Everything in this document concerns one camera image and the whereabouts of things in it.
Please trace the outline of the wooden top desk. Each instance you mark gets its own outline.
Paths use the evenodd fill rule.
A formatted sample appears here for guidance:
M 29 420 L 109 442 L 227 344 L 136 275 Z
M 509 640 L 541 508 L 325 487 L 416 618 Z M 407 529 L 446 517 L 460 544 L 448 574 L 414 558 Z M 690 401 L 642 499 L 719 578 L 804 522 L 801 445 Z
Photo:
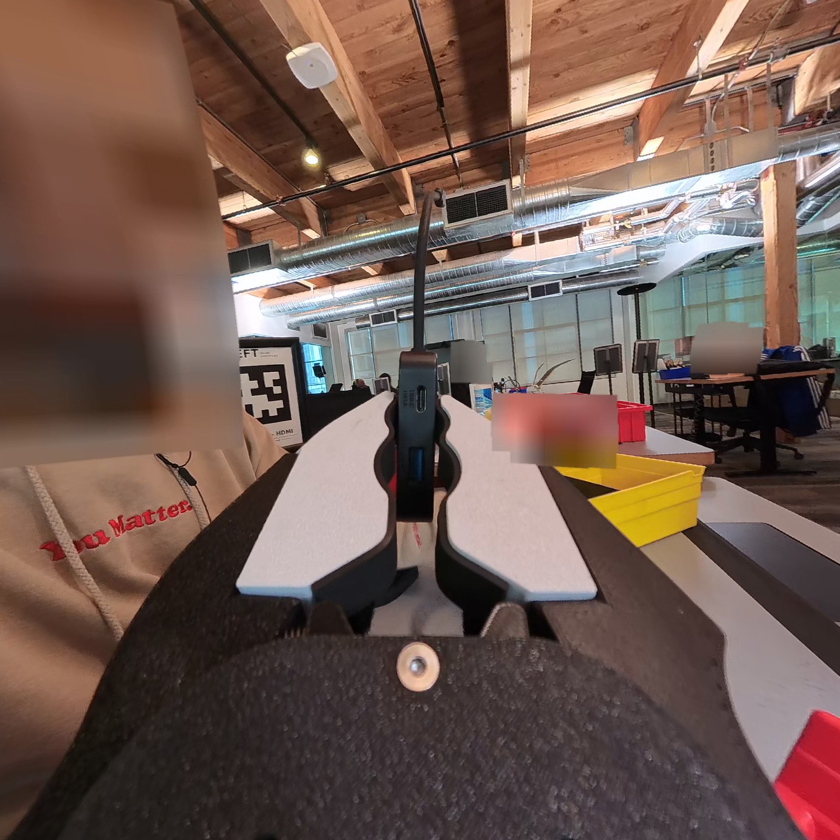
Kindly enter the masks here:
M 678 437 L 691 440 L 702 447 L 710 446 L 713 461 L 720 464 L 721 457 L 735 448 L 745 452 L 758 451 L 759 468 L 729 471 L 728 477 L 753 476 L 811 476 L 812 469 L 783 469 L 777 451 L 785 448 L 794 453 L 794 459 L 803 455 L 794 447 L 779 444 L 776 431 L 780 428 L 782 384 L 809 382 L 823 379 L 817 404 L 808 405 L 815 420 L 826 407 L 835 382 L 834 368 L 820 368 L 811 362 L 773 361 L 759 365 L 754 374 L 695 374 L 685 377 L 666 376 L 658 373 L 657 383 L 674 397 L 673 420 Z M 708 406 L 708 396 L 730 393 L 735 386 L 748 391 L 746 406 Z

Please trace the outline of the white ceiling access point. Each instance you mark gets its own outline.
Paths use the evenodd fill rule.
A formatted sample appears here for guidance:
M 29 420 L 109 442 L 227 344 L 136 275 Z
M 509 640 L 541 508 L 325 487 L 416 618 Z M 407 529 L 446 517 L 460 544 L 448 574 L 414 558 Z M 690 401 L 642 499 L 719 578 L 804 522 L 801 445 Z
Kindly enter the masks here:
M 294 77 L 308 90 L 324 88 L 338 79 L 333 58 L 319 42 L 290 49 L 286 61 Z

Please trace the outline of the large red storage bin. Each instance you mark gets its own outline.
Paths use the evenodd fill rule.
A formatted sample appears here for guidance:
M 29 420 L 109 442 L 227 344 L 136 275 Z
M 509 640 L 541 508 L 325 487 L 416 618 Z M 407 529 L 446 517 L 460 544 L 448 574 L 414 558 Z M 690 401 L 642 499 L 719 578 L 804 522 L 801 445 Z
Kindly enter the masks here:
M 647 415 L 654 411 L 651 405 L 616 401 L 618 443 L 642 443 L 647 438 Z

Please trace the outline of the black hub adapter with cable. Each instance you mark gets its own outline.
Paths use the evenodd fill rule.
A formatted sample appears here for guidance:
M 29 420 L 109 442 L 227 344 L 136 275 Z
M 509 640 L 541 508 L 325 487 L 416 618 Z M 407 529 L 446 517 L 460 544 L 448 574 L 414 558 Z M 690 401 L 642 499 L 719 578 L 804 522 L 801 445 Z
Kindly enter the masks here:
M 423 196 L 413 273 L 413 347 L 403 351 L 398 380 L 395 514 L 400 522 L 434 516 L 437 356 L 425 347 L 426 263 L 435 194 Z

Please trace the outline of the grey side table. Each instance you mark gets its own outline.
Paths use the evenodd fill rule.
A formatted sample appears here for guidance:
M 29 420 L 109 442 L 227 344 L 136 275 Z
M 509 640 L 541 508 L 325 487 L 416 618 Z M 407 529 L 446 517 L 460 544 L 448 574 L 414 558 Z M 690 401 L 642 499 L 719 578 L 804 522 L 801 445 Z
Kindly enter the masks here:
M 715 452 L 711 448 L 700 446 L 651 426 L 646 426 L 645 432 L 645 440 L 619 444 L 617 453 L 704 467 L 713 466 L 716 463 Z

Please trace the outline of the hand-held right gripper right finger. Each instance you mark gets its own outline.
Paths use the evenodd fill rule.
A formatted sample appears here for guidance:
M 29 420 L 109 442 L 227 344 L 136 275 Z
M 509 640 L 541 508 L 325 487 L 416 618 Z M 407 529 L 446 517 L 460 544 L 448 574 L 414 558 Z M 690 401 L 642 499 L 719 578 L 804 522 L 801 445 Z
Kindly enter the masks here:
M 435 573 L 452 602 L 584 602 L 597 586 L 542 471 L 491 446 L 490 422 L 439 401 L 448 492 Z

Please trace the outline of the wooden post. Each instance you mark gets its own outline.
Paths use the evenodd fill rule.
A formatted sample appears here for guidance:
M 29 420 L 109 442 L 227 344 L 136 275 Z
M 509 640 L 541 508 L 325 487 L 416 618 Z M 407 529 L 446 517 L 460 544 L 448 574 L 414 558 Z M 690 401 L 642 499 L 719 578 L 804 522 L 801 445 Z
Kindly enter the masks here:
M 774 164 L 761 176 L 764 339 L 769 348 L 801 341 L 797 274 L 796 165 Z

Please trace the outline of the black floor lamp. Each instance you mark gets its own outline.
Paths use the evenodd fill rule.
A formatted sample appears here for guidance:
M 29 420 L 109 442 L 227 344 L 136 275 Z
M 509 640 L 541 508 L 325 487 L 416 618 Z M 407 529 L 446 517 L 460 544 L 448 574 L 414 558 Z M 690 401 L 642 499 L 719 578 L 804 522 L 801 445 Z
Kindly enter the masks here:
M 623 287 L 618 290 L 618 295 L 621 297 L 630 297 L 633 299 L 633 308 L 634 308 L 634 319 L 635 319 L 635 333 L 636 333 L 636 340 L 644 340 L 643 339 L 643 324 L 642 324 L 642 308 L 641 308 L 641 297 L 655 289 L 655 283 L 653 282 L 643 282 L 637 283 L 635 285 L 629 287 Z M 653 405 L 654 404 L 654 387 L 653 382 L 651 385 L 645 385 L 645 397 L 646 397 L 646 404 Z

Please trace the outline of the framed black white marker sign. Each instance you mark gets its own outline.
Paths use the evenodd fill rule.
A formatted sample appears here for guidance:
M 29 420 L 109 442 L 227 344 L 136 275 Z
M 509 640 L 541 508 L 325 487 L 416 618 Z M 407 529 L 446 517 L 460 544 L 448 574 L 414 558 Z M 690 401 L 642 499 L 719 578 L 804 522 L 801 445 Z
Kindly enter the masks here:
M 299 448 L 309 434 L 300 340 L 245 337 L 238 347 L 243 408 L 279 446 Z

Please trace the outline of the tablet on floor stand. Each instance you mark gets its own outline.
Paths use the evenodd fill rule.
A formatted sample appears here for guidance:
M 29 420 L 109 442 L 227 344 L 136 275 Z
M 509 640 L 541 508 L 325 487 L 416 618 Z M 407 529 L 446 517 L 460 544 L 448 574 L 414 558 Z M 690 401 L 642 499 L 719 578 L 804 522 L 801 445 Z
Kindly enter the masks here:
M 637 339 L 633 345 L 632 371 L 637 377 L 639 402 L 646 403 L 645 385 L 658 370 L 659 339 Z
M 620 343 L 606 344 L 593 349 L 595 378 L 606 377 L 610 395 L 614 395 L 613 377 L 623 373 L 623 346 Z

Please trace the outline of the yellow storage bin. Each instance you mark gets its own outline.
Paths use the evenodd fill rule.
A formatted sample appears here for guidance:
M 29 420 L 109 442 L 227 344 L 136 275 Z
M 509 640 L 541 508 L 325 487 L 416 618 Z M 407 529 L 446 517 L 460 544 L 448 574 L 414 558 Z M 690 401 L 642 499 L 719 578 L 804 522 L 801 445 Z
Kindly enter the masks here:
M 697 525 L 703 465 L 619 454 L 613 469 L 557 470 L 638 548 Z

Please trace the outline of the blue jacket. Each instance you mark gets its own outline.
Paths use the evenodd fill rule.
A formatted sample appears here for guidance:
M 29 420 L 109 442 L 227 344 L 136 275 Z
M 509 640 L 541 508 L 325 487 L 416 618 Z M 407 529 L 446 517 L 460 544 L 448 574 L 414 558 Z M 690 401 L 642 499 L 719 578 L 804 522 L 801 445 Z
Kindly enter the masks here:
M 811 355 L 801 345 L 782 345 L 778 348 L 764 348 L 763 361 L 808 362 Z M 825 408 L 819 409 L 823 387 L 816 377 L 790 379 L 775 386 L 779 406 L 779 428 L 796 438 L 809 437 L 831 427 Z

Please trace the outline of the ceiling air vent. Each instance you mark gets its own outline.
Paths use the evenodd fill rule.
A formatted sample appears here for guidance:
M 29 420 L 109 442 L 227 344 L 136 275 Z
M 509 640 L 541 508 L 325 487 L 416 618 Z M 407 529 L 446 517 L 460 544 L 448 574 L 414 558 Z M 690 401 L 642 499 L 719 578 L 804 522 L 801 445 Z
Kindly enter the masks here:
M 243 245 L 227 252 L 230 276 L 241 277 L 277 268 L 276 248 L 272 240 Z
M 509 181 L 464 188 L 444 194 L 444 230 L 483 223 L 512 213 Z

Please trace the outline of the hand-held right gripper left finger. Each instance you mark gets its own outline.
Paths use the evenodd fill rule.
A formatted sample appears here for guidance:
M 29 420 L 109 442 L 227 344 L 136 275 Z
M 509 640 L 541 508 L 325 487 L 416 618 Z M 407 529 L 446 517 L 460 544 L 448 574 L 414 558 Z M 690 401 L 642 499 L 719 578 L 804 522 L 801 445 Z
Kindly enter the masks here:
M 298 452 L 237 579 L 243 595 L 378 601 L 397 570 L 394 394 L 379 394 Z

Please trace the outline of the person's torso in beige hoodie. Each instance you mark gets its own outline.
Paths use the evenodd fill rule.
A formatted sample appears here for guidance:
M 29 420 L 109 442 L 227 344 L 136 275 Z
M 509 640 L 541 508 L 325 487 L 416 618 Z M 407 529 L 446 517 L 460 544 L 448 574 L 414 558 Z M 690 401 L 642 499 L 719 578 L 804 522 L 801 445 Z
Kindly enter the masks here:
M 65 756 L 159 579 L 286 454 L 244 413 L 230 449 L 2 468 L 2 838 Z

